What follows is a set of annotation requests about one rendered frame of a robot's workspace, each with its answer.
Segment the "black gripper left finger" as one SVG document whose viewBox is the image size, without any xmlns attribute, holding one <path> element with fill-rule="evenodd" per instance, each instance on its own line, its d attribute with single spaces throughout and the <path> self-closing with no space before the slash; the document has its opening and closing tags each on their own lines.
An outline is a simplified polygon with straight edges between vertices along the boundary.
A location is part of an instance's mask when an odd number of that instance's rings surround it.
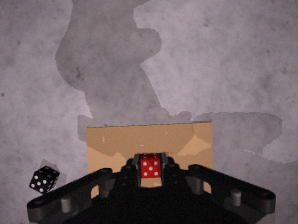
<svg viewBox="0 0 298 224">
<path fill-rule="evenodd" d="M 141 186 L 141 153 L 126 164 L 119 172 L 102 168 L 32 199 L 27 203 L 29 224 L 61 224 L 107 195 L 106 202 L 135 197 L 136 186 Z M 97 185 L 99 194 L 91 198 Z"/>
</svg>

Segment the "black die with white pips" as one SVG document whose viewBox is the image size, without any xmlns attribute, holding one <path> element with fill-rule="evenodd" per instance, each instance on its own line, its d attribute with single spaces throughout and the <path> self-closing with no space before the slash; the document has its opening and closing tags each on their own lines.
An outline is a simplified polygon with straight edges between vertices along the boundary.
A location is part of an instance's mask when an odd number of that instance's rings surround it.
<svg viewBox="0 0 298 224">
<path fill-rule="evenodd" d="M 44 166 L 34 172 L 29 187 L 41 194 L 46 194 L 55 186 L 59 175 L 56 170 Z"/>
</svg>

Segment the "red die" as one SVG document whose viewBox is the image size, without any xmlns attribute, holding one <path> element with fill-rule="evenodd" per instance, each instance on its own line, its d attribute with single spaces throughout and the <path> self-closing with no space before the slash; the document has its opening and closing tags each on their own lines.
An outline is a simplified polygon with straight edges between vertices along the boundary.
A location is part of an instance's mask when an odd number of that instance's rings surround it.
<svg viewBox="0 0 298 224">
<path fill-rule="evenodd" d="M 159 153 L 141 154 L 141 178 L 160 178 Z"/>
</svg>

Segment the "tan square mat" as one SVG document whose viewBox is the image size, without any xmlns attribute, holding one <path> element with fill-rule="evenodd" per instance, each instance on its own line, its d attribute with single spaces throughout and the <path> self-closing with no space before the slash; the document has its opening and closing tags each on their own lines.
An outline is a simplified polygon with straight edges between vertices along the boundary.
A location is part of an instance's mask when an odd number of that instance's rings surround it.
<svg viewBox="0 0 298 224">
<path fill-rule="evenodd" d="M 87 127 L 86 143 L 89 174 L 119 172 L 140 153 L 166 153 L 184 170 L 192 164 L 213 169 L 212 122 Z"/>
</svg>

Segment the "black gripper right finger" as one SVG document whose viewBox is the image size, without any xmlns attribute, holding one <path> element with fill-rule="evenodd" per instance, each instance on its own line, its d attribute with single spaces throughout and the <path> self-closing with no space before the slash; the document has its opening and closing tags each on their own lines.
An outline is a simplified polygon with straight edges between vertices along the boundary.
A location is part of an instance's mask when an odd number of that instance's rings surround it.
<svg viewBox="0 0 298 224">
<path fill-rule="evenodd" d="M 272 191 L 198 164 L 189 165 L 188 170 L 180 169 L 166 153 L 159 156 L 166 196 L 194 200 L 194 192 L 240 215 L 249 224 L 274 224 L 276 195 Z M 211 194 L 204 190 L 204 182 L 210 185 Z"/>
</svg>

